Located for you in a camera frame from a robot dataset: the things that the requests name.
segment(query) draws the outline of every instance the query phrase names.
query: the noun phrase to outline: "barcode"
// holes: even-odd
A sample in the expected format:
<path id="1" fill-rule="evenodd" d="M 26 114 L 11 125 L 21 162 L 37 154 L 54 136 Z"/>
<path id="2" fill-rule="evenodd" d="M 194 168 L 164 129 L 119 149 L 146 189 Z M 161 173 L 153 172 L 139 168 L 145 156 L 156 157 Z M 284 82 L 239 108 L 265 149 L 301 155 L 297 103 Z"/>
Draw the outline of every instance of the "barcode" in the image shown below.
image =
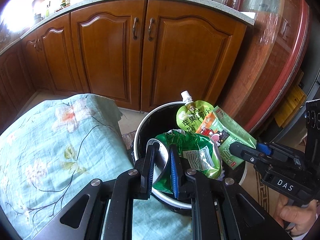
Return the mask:
<path id="1" fill-rule="evenodd" d="M 213 166 L 208 147 L 193 151 L 183 151 L 183 157 L 188 159 L 190 167 L 198 171 L 205 171 Z"/>

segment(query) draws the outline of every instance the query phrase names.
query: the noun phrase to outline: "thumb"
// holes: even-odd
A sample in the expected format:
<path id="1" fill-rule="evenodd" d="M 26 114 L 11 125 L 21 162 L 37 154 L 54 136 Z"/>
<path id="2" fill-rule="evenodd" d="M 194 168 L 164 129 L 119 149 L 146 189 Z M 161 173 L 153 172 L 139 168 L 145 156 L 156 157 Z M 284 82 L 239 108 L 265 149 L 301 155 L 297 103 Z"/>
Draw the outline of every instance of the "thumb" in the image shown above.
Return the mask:
<path id="1" fill-rule="evenodd" d="M 310 211 L 308 209 L 303 209 L 297 206 L 285 206 L 280 212 L 280 217 L 284 221 L 301 224 L 309 219 L 309 212 Z"/>

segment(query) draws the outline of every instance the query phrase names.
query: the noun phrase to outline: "speckled countertop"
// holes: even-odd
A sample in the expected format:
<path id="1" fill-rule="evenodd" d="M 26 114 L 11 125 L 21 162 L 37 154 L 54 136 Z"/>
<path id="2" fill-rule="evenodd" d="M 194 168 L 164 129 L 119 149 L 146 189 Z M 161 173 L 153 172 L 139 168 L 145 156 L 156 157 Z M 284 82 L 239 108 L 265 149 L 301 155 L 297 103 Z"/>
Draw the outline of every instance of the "speckled countertop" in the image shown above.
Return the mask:
<path id="1" fill-rule="evenodd" d="M 41 22 L 37 23 L 36 25 L 34 25 L 32 28 L 30 28 L 30 30 L 28 30 L 26 33 L 24 33 L 20 38 L 18 38 L 17 40 L 13 41 L 11 44 L 9 44 L 7 47 L 5 47 L 3 50 L 0 51 L 0 55 L 2 53 L 4 53 L 7 49 L 9 49 L 13 44 L 17 43 L 17 41 L 19 41 L 20 39 L 24 38 L 25 36 L 27 36 L 29 33 L 31 33 L 32 31 L 34 31 L 36 28 L 40 27 L 41 25 L 45 24 L 46 22 L 60 16 L 63 14 L 66 14 L 70 11 L 73 11 L 77 8 L 80 7 L 84 7 L 86 5 L 90 5 L 92 3 L 97 3 L 97 2 L 102 2 L 102 1 L 106 1 L 106 0 L 84 0 L 81 1 L 79 3 L 73 4 L 63 10 L 60 10 L 52 15 L 50 15 L 49 17 L 45 18 L 44 20 L 42 20 Z M 216 10 L 216 11 L 220 11 L 226 15 L 229 15 L 235 19 L 240 20 L 241 22 L 247 24 L 247 25 L 254 25 L 254 19 L 251 19 L 250 17 L 248 17 L 247 15 L 234 10 L 226 5 L 223 5 L 221 3 L 212 1 L 212 0 L 183 0 L 183 1 L 188 1 L 191 3 L 196 3 L 196 4 L 200 4 L 200 5 L 204 5 L 207 7 L 211 7 L 212 9 Z"/>

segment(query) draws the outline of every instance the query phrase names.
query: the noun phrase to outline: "metal screw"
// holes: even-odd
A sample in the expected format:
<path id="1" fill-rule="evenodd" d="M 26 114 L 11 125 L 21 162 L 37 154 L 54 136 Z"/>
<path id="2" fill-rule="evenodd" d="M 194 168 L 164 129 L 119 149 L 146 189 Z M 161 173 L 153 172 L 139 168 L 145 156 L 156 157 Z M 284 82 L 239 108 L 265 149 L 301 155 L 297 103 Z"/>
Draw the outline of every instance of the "metal screw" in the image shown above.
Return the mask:
<path id="1" fill-rule="evenodd" d="M 187 169 L 187 173 L 189 175 L 195 175 L 197 173 L 197 171 L 195 169 Z"/>
<path id="2" fill-rule="evenodd" d="M 138 174 L 138 171 L 136 169 L 131 169 L 128 171 L 129 175 L 134 176 Z"/>
<path id="3" fill-rule="evenodd" d="M 227 184 L 227 185 L 233 185 L 234 182 L 235 182 L 235 180 L 234 180 L 233 178 L 226 178 L 226 179 L 224 180 L 224 182 L 225 182 L 225 184 Z"/>
<path id="4" fill-rule="evenodd" d="M 94 187 L 95 187 L 95 186 L 99 186 L 100 183 L 101 183 L 100 179 L 93 179 L 93 180 L 91 180 L 91 185 L 94 186 Z"/>

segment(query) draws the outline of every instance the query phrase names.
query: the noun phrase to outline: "light blue cloth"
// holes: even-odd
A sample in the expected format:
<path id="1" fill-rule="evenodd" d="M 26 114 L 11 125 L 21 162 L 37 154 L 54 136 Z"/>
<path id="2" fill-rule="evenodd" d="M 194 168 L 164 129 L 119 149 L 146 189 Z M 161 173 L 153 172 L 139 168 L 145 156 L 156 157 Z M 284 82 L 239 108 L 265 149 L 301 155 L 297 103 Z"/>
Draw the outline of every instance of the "light blue cloth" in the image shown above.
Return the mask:
<path id="1" fill-rule="evenodd" d="M 32 239 L 92 179 L 132 168 L 120 119 L 112 100 L 76 95 L 40 103 L 0 135 L 0 205 L 22 239 Z M 153 197 L 134 201 L 133 240 L 191 238 L 190 217 Z"/>

